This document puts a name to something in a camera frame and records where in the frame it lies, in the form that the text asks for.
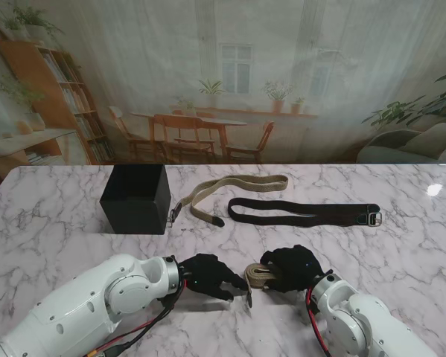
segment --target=beige strap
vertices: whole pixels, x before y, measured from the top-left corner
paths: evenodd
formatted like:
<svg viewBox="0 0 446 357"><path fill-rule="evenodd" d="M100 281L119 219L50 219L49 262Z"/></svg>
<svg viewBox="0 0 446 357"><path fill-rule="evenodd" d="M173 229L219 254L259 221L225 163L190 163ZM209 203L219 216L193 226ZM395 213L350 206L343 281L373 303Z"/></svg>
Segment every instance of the beige strap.
<svg viewBox="0 0 446 357"><path fill-rule="evenodd" d="M277 279L276 267L271 264L271 270L259 263L249 264L244 271L247 282L247 303L252 307L252 288L262 289L268 280Z"/></svg>
<svg viewBox="0 0 446 357"><path fill-rule="evenodd" d="M181 199L176 204L175 208L171 211L170 220L174 222L181 209L191 203L190 212L193 214L193 216L207 223L211 223L218 227L223 227L224 221L220 217L202 212L196 208L196 205L222 186L232 185L246 191L272 192L285 190L288 182L289 178L284 175L262 177L251 175L231 175L216 180L202 182L194 188L193 192L191 192L189 196Z"/></svg>

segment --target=black cardboard box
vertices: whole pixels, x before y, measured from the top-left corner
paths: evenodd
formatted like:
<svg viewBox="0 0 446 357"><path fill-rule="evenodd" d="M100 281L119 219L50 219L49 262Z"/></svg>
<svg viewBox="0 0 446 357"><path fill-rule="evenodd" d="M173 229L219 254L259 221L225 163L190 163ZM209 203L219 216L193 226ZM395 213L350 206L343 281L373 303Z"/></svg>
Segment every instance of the black cardboard box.
<svg viewBox="0 0 446 357"><path fill-rule="evenodd" d="M165 166L115 165L100 202L116 234L164 234L171 202Z"/></svg>

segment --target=metal clip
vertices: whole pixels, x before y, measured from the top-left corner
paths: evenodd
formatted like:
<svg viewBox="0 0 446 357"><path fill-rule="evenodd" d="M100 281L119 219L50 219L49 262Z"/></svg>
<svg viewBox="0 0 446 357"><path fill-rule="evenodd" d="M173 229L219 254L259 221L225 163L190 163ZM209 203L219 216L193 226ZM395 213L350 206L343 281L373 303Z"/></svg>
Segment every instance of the metal clip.
<svg viewBox="0 0 446 357"><path fill-rule="evenodd" d="M175 210L171 210L168 218L166 219L166 222L170 223L170 228L173 227L173 223L175 222Z"/></svg>
<svg viewBox="0 0 446 357"><path fill-rule="evenodd" d="M382 215L381 212L372 212L369 213L369 221L368 226L369 227L380 227L382 223Z"/></svg>

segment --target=white marble surface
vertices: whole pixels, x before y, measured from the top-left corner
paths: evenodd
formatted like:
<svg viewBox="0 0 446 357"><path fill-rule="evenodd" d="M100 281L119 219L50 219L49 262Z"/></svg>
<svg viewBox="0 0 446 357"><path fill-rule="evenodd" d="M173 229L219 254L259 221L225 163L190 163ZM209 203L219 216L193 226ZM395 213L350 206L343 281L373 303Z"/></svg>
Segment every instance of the white marble surface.
<svg viewBox="0 0 446 357"><path fill-rule="evenodd" d="M234 196L310 203L370 202L379 228L256 227L225 219L216 228L183 209L164 236L105 234L98 200L112 167L20 167L0 187L0 335L52 289L107 257L213 253L242 273L267 249L296 243L312 249L356 288L377 295L439 356L446 356L446 165L221 165L167 167L173 203L194 186L235 173L283 173L288 188L248 193L224 187L202 202L227 217ZM440 184L436 196L430 185ZM175 310L129 356L323 356L302 296L256 291L248 311L185 291ZM157 302L123 328L156 314Z"/></svg>

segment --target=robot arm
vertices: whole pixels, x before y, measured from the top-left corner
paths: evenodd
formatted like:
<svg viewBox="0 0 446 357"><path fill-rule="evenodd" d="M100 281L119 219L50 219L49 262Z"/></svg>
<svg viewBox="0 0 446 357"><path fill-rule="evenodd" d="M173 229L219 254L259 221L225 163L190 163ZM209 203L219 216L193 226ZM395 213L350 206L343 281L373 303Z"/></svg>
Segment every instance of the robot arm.
<svg viewBox="0 0 446 357"><path fill-rule="evenodd" d="M411 329L375 296L359 293L336 274L320 280L311 300L327 320L334 342L350 355L436 357Z"/></svg>
<svg viewBox="0 0 446 357"><path fill-rule="evenodd" d="M0 357L84 356L113 333L126 314L174 293L179 279L172 257L111 257L37 303L0 340Z"/></svg>

